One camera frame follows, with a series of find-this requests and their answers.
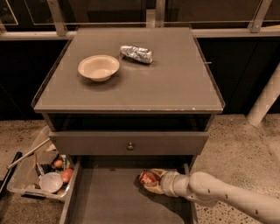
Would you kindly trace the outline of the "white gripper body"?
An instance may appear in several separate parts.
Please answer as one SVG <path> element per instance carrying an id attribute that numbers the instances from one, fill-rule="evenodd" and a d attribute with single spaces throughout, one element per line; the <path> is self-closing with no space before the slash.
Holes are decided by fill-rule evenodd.
<path id="1" fill-rule="evenodd" d="M 177 197 L 173 184 L 175 178 L 179 175 L 176 171 L 168 171 L 160 180 L 160 186 L 165 195 L 169 197 Z"/>

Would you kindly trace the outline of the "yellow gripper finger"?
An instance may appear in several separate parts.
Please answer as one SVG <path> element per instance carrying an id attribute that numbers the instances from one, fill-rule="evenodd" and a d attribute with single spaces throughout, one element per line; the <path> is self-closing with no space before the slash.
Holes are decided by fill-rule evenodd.
<path id="1" fill-rule="evenodd" d="M 164 169 L 150 169 L 150 172 L 152 172 L 154 175 L 156 175 L 158 177 L 163 177 L 167 173 L 167 170 L 164 170 Z"/>
<path id="2" fill-rule="evenodd" d="M 144 188 L 151 193 L 155 193 L 155 194 L 159 194 L 159 195 L 164 194 L 162 188 L 160 187 L 160 185 L 158 183 L 146 184 L 146 185 L 144 185 Z"/>

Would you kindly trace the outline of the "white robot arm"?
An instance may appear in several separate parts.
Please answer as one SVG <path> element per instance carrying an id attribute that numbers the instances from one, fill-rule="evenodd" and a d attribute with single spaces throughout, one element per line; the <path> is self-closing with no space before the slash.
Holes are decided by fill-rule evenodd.
<path id="1" fill-rule="evenodd" d="M 280 199 L 227 184 L 202 171 L 185 175 L 163 169 L 145 170 L 139 182 L 152 193 L 183 197 L 204 206 L 221 201 L 263 224 L 280 224 Z"/>

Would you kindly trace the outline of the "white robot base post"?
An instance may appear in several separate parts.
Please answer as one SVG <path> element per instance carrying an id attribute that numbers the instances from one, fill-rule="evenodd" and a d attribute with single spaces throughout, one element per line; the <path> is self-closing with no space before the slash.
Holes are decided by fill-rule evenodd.
<path id="1" fill-rule="evenodd" d="M 247 115 L 248 122 L 257 126 L 266 116 L 274 102 L 280 95 L 280 63 L 277 65 L 274 73 L 269 78 L 268 83 L 255 101 L 254 106 Z"/>

